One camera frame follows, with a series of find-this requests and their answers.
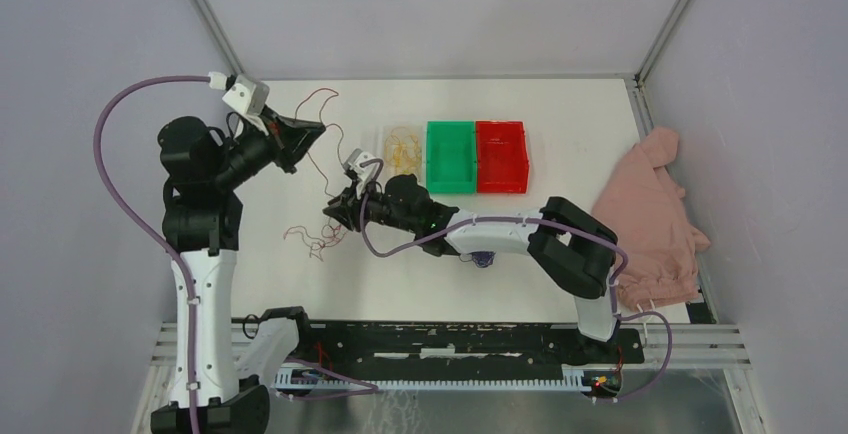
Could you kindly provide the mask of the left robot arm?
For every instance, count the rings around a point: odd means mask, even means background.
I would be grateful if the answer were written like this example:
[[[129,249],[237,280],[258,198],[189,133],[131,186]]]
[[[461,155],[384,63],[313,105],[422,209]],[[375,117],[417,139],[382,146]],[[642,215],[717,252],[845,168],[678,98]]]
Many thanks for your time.
[[[324,124],[283,117],[269,107],[260,125],[228,136],[184,116],[159,132],[162,232],[178,298],[177,357],[168,403],[151,415],[154,433],[263,433],[270,394],[266,361],[235,363],[231,288],[243,205],[235,191],[270,164],[293,174],[325,133]]]

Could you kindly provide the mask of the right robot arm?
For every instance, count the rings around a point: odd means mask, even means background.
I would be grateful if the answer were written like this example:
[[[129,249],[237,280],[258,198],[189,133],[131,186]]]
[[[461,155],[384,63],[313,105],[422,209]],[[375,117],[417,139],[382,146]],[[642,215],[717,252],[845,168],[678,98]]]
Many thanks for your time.
[[[617,350],[619,311],[612,288],[628,256],[610,228],[563,197],[525,213],[481,215],[439,203],[415,176],[398,175],[382,189],[353,180],[323,212],[351,231],[365,233],[376,223],[413,235],[390,255],[414,247],[436,257],[527,255],[573,296],[580,354],[602,362]]]

